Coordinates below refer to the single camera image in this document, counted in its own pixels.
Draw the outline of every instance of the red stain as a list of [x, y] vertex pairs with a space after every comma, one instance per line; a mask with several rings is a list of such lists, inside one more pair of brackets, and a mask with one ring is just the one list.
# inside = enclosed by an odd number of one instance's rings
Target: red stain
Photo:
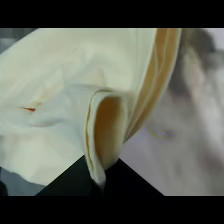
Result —
[[26, 108], [26, 107], [21, 107], [21, 108], [23, 108], [25, 110], [29, 110], [31, 112], [34, 112], [36, 110], [36, 108]]

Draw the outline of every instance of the blurry background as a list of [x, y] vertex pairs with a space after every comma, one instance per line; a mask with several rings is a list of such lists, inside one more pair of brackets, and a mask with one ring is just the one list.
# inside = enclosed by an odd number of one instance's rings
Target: blurry background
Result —
[[[0, 28], [0, 53], [35, 28]], [[184, 29], [177, 63], [153, 115], [121, 159], [165, 195], [224, 195], [224, 29]], [[43, 186], [5, 170], [9, 195]]]

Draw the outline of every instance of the white cloth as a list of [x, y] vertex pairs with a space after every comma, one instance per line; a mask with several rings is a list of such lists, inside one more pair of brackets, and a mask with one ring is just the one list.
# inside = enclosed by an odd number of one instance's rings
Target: white cloth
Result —
[[38, 29], [0, 56], [0, 166], [47, 185], [85, 154], [105, 182], [172, 74], [181, 29]]

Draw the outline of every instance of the white fabric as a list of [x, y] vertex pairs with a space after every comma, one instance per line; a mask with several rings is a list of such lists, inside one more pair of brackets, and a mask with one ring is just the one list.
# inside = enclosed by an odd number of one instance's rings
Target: white fabric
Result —
[[167, 85], [180, 29], [38, 29], [0, 56], [0, 166], [47, 185], [85, 154], [105, 182]]

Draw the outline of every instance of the white towel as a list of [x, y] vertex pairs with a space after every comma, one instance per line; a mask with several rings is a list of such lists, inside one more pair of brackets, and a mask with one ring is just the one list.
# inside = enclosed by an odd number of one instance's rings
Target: white towel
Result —
[[0, 56], [0, 166], [47, 185], [85, 155], [92, 179], [161, 97], [181, 29], [38, 29]]

